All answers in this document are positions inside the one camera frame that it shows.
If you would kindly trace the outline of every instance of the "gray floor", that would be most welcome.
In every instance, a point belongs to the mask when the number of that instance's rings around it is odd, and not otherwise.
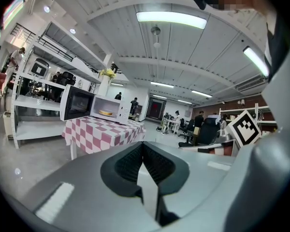
[[[4,102],[0,99],[0,116],[3,112]],[[177,135],[162,135],[157,132],[157,123],[143,122],[146,128],[144,139],[146,141],[173,147],[178,147],[179,142],[185,141],[183,137]],[[80,149],[77,150],[78,156],[84,154]],[[0,185],[4,191],[18,200],[37,182],[70,160],[70,147],[65,145],[65,140],[61,136],[26,140],[21,143],[19,149],[15,149],[13,140],[7,140],[5,136],[3,119],[0,118]],[[146,168],[142,167],[140,171],[146,172]],[[154,214],[152,207],[148,208],[148,211]]]

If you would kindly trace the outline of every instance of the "vase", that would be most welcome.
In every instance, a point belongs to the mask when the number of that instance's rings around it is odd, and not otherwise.
[[[111,78],[107,75],[102,75],[101,83],[100,83],[97,94],[106,96],[106,93],[107,93],[107,90],[108,90],[108,87],[110,86],[110,84],[111,84]]]

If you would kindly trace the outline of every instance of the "yellow flowers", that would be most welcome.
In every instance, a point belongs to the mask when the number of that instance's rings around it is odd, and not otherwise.
[[[100,74],[101,74],[101,75],[107,75],[107,76],[109,76],[111,79],[113,79],[113,78],[116,77],[116,74],[115,74],[114,71],[111,70],[111,69],[102,70],[102,71],[100,72]]]

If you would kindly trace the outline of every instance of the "metal shelving unit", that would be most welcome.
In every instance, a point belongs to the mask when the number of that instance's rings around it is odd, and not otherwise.
[[[58,54],[57,50],[47,47],[47,43],[42,39],[49,24],[45,24],[40,32],[31,39],[29,47],[26,49],[26,53],[19,64],[18,72],[16,73],[15,81],[16,84],[21,84],[23,78],[27,78],[36,82],[41,82],[53,87],[65,89],[65,86],[50,82],[43,78],[33,76],[26,73],[26,67],[30,57],[35,54],[38,57],[53,63],[72,73],[73,75],[79,76],[88,80],[92,83],[101,83],[94,73],[89,68],[78,66],[72,59],[68,59],[62,54]],[[19,140],[27,140],[34,138],[44,138],[61,135],[65,126],[64,121],[19,121],[18,119],[18,107],[30,107],[36,109],[43,109],[49,111],[60,111],[60,103],[54,101],[45,101],[42,99],[28,97],[20,95],[20,85],[17,89],[17,85],[14,85],[11,100],[11,125],[13,132],[13,139],[15,147],[18,149]]]
[[[276,125],[276,121],[264,121],[264,120],[259,120],[259,111],[262,111],[263,113],[268,113],[270,112],[269,106],[259,106],[258,103],[255,104],[254,107],[249,107],[249,108],[240,108],[240,109],[231,109],[231,110],[219,110],[219,116],[221,113],[226,113],[230,115],[238,115],[241,114],[243,111],[247,110],[248,112],[254,112],[256,115],[255,122],[262,126],[262,125]]]

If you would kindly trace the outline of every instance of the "white shelf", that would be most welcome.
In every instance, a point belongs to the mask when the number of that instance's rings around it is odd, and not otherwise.
[[[15,101],[15,106],[23,106],[51,111],[60,111],[60,103],[54,101],[44,101],[33,97],[19,95]]]
[[[260,106],[258,107],[259,110],[262,110],[263,112],[270,112],[270,107],[269,106]]]
[[[220,113],[241,114],[245,110],[254,111],[255,108],[249,107],[249,108],[240,108],[240,109],[231,109],[231,110],[221,110]]]
[[[16,130],[17,140],[60,136],[65,121],[21,121]]]
[[[17,74],[19,74],[20,76],[22,76],[24,78],[27,78],[27,79],[30,79],[30,80],[33,80],[33,81],[36,81],[36,82],[39,82],[39,83],[45,83],[45,84],[50,85],[50,86],[54,86],[54,87],[59,87],[59,88],[65,89],[64,85],[60,85],[58,83],[54,83],[54,82],[45,80],[43,78],[39,78],[39,77],[36,77],[36,76],[33,76],[33,75],[29,75],[29,74],[23,73],[23,72],[17,73]]]
[[[63,58],[62,56],[56,54],[55,52],[51,51],[50,49],[46,48],[45,46],[41,45],[38,42],[34,42],[34,49],[33,52],[35,55],[41,57],[42,59],[46,59],[54,63],[55,65],[59,66],[60,68],[65,69],[66,71],[82,77],[90,82],[100,84],[101,81],[93,75],[93,72],[89,69],[80,69],[79,66],[68,61],[67,59]]]
[[[276,121],[274,121],[274,120],[268,120],[268,121],[259,120],[258,121],[258,124],[262,124],[262,125],[276,125]]]

